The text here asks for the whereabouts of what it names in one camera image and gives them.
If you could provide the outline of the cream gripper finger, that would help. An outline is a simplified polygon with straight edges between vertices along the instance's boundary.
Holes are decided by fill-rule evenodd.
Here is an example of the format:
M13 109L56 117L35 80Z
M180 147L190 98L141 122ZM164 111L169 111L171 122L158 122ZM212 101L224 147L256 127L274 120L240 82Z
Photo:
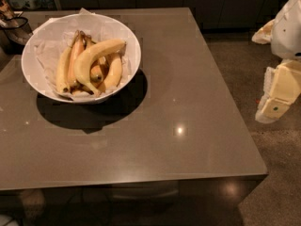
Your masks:
M275 73L274 68L271 68L271 67L266 68L266 71L264 74L264 81L263 81L263 95L260 99L260 102L257 107L257 112L255 114L255 121L263 123L263 124L268 124L268 123L272 123L275 121L274 119L271 119L271 118L265 116L262 112L265 103L269 99L269 92L272 87L274 73Z
M277 121L301 94L301 62L284 59L275 68L269 99L263 114Z

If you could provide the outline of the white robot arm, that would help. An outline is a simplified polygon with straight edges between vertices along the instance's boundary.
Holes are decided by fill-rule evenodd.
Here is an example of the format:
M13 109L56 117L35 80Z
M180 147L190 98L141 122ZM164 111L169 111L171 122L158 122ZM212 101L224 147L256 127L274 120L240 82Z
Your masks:
M255 120L279 120L301 94L301 0L288 0L275 19L252 37L258 44L270 44L273 55L281 58L264 74L263 95Z

